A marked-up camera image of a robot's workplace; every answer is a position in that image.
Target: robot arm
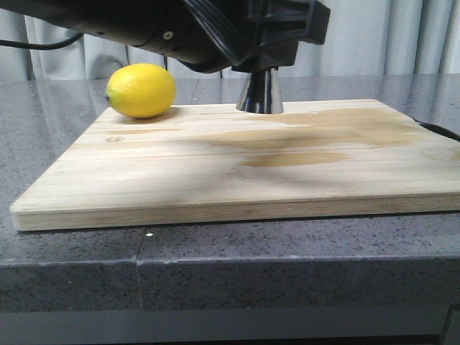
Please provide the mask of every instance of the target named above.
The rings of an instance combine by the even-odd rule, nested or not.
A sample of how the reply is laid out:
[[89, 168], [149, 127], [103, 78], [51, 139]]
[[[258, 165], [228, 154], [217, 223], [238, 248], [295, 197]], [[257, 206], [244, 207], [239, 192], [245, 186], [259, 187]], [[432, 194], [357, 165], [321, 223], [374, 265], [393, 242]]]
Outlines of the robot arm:
[[251, 73], [239, 109], [267, 113], [282, 111], [272, 73], [293, 65], [299, 41], [322, 45], [330, 15], [315, 0], [0, 0], [0, 8], [175, 58], [197, 72], [231, 66]]

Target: yellow lemon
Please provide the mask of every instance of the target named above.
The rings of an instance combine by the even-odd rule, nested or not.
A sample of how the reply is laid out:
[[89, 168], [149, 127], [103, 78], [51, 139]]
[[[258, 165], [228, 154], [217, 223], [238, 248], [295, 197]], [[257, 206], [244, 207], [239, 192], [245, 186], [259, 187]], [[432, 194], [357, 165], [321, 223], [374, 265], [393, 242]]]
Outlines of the yellow lemon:
[[166, 69], [137, 63], [112, 74], [105, 97], [120, 114], [145, 119], [161, 114], [173, 104], [175, 82]]

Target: wood grain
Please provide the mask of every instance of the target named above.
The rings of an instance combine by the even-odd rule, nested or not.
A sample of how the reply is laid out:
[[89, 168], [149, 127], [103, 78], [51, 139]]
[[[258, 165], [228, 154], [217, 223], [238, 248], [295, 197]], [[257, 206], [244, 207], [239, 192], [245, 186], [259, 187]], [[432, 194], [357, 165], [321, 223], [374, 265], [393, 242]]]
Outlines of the wood grain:
[[460, 209], [460, 144], [375, 100], [107, 109], [11, 206], [18, 230]]

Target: white curtain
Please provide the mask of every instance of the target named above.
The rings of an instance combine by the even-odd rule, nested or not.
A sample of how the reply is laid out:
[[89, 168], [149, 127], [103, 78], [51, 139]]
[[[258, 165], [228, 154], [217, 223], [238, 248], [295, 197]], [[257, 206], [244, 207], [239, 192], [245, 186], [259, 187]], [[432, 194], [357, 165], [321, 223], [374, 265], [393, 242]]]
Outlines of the white curtain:
[[[301, 43], [281, 76], [460, 73], [460, 0], [323, 0], [331, 8], [326, 44]], [[0, 39], [57, 42], [73, 34], [0, 10]], [[85, 35], [56, 51], [0, 47], [0, 81], [108, 78], [132, 63], [163, 65], [160, 55]], [[168, 60], [175, 78], [220, 78]], [[227, 68], [223, 78], [240, 78]]]

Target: metal nozzle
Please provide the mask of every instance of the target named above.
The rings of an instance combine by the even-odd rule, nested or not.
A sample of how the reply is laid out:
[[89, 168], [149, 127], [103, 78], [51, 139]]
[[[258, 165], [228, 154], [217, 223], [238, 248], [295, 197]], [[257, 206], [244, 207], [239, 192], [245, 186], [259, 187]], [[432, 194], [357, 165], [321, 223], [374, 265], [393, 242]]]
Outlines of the metal nozzle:
[[257, 114], [282, 113], [278, 69], [267, 68], [249, 74], [236, 108]]

